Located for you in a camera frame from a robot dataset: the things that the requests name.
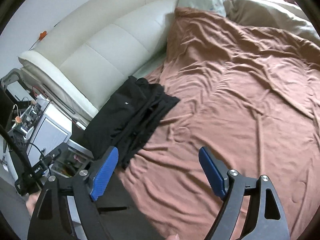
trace wrinkled blanket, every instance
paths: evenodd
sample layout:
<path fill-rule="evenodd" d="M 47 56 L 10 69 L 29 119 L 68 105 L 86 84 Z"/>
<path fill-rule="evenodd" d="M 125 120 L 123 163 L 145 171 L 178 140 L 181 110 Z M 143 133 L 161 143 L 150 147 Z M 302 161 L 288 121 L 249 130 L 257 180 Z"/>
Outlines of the wrinkled blanket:
<path fill-rule="evenodd" d="M 320 205 L 319 47 L 211 12 L 177 8 L 175 17 L 167 58 L 147 79 L 181 101 L 120 179 L 163 236 L 204 239 L 222 204 L 198 162 L 207 146 L 229 168 L 271 178 L 296 239 Z"/>

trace folded black shirt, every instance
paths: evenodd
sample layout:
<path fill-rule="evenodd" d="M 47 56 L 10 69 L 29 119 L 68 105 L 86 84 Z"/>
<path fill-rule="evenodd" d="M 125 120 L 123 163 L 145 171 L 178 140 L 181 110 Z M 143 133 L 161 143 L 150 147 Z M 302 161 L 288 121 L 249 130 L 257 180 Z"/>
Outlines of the folded black shirt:
<path fill-rule="evenodd" d="M 89 123 L 84 131 L 86 145 L 95 159 L 110 145 L 117 147 L 118 165 L 125 169 L 179 101 L 166 95 L 160 84 L 130 76 Z"/>

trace white pillow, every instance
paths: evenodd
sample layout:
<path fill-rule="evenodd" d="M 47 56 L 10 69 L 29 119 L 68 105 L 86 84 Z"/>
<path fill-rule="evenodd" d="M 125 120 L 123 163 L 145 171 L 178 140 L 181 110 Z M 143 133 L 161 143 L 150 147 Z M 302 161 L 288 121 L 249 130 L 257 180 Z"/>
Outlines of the white pillow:
<path fill-rule="evenodd" d="M 179 0 L 178 7 L 191 7 L 199 10 L 211 11 L 226 17 L 223 2 L 225 0 Z"/>
<path fill-rule="evenodd" d="M 286 30 L 320 46 L 313 25 L 281 6 L 264 0 L 226 0 L 228 18 L 244 26 L 273 27 Z"/>

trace human hand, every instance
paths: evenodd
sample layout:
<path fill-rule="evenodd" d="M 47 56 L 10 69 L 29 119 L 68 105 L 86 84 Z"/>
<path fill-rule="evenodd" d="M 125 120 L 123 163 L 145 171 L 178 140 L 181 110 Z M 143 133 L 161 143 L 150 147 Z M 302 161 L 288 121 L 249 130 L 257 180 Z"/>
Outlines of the human hand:
<path fill-rule="evenodd" d="M 176 234 L 175 236 L 168 236 L 166 240 L 180 240 L 180 237 L 178 234 Z"/>
<path fill-rule="evenodd" d="M 30 216 L 32 216 L 33 211 L 35 210 L 36 207 L 36 203 L 38 201 L 38 198 L 40 196 L 41 191 L 37 192 L 37 193 L 33 193 L 29 196 L 27 202 L 26 202 L 26 206 L 27 209 L 29 211 Z"/>

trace metal screw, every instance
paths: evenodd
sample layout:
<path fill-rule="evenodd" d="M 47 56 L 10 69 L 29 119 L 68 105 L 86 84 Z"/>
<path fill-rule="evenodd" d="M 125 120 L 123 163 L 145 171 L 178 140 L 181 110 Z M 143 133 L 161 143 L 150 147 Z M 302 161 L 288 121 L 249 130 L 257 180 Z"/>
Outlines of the metal screw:
<path fill-rule="evenodd" d="M 52 175 L 48 178 L 48 181 L 53 182 L 56 180 L 56 176 Z"/>
<path fill-rule="evenodd" d="M 239 174 L 238 171 L 236 170 L 230 170 L 229 173 L 232 175 L 232 176 L 237 176 Z"/>
<path fill-rule="evenodd" d="M 87 174 L 88 174 L 87 170 L 82 170 L 82 171 L 79 172 L 80 176 L 87 176 Z"/>
<path fill-rule="evenodd" d="M 268 181 L 269 180 L 267 175 L 262 175 L 261 178 L 262 178 L 263 181 Z"/>

